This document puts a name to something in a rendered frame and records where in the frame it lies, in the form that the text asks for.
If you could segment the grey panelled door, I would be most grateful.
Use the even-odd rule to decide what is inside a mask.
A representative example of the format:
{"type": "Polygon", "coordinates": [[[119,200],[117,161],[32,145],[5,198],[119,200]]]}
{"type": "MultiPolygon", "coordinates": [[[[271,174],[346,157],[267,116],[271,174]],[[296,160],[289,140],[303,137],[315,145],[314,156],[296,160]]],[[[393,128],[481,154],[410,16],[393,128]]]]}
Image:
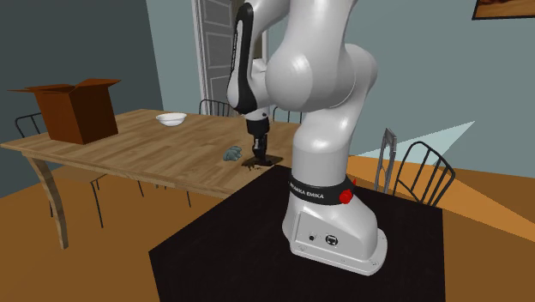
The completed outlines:
{"type": "Polygon", "coordinates": [[[191,0],[201,98],[227,102],[236,13],[245,0],[191,0]]]}

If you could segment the white bowl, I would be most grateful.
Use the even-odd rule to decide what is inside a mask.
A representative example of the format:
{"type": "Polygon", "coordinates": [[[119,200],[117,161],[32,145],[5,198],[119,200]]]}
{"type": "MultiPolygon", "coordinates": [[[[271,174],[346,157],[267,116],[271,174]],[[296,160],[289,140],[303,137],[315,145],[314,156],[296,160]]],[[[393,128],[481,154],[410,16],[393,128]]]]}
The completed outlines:
{"type": "Polygon", "coordinates": [[[170,112],[170,113],[163,113],[156,117],[156,119],[163,124],[164,126],[178,126],[180,125],[185,118],[187,117],[186,113],[182,112],[170,112]]]}

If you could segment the wooden dining table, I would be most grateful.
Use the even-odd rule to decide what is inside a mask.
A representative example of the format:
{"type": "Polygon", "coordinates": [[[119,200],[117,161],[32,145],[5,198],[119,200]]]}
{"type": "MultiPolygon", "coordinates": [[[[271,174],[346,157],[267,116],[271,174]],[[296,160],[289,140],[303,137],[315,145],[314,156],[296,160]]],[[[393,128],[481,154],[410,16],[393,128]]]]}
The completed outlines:
{"type": "Polygon", "coordinates": [[[46,133],[2,143],[25,156],[38,175],[62,249],[69,246],[67,222],[50,162],[218,198],[229,197],[267,170],[244,165],[252,156],[244,118],[190,113],[179,126],[167,127],[157,115],[148,109],[119,114],[116,135],[85,145],[55,141],[46,133]],[[224,161],[232,146],[242,149],[242,157],[224,161]]]}

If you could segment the black robot stand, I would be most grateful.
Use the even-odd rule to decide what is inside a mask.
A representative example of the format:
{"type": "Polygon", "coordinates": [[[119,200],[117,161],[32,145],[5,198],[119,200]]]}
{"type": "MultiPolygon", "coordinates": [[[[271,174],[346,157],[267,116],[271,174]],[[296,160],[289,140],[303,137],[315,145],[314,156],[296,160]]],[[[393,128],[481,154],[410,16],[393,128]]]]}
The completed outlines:
{"type": "Polygon", "coordinates": [[[445,302],[442,211],[356,188],[388,239],[363,276],[292,254],[290,171],[274,166],[150,253],[160,302],[445,302]]]}

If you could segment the brown cardboard box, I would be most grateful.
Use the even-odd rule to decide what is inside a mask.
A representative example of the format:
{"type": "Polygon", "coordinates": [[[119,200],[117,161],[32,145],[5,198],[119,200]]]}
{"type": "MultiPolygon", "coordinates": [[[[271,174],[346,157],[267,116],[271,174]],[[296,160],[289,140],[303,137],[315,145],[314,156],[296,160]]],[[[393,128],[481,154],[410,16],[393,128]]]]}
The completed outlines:
{"type": "Polygon", "coordinates": [[[52,140],[84,145],[118,133],[108,90],[118,82],[89,78],[74,86],[55,84],[22,91],[35,95],[52,140]]]}

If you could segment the grey metal folding frame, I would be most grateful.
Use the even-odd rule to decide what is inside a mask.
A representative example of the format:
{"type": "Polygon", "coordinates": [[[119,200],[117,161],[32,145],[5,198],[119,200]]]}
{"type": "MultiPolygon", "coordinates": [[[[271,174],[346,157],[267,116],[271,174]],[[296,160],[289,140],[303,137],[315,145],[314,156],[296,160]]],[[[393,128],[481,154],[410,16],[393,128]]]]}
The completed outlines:
{"type": "Polygon", "coordinates": [[[381,173],[384,177],[384,185],[382,186],[382,192],[388,193],[389,183],[392,176],[392,170],[394,168],[394,162],[396,157],[397,136],[389,129],[386,128],[382,137],[382,145],[379,152],[379,158],[376,168],[376,178],[374,182],[374,190],[379,191],[379,181],[381,173]],[[384,166],[384,153],[388,148],[388,165],[384,166]]]}

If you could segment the framed wall picture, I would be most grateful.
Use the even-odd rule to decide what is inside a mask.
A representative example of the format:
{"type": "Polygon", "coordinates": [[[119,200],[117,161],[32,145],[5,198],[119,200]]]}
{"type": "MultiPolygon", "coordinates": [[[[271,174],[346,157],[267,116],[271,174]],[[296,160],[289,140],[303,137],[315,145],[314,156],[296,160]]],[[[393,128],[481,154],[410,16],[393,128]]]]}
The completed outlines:
{"type": "Polygon", "coordinates": [[[535,0],[477,0],[472,20],[535,18],[535,0]]]}

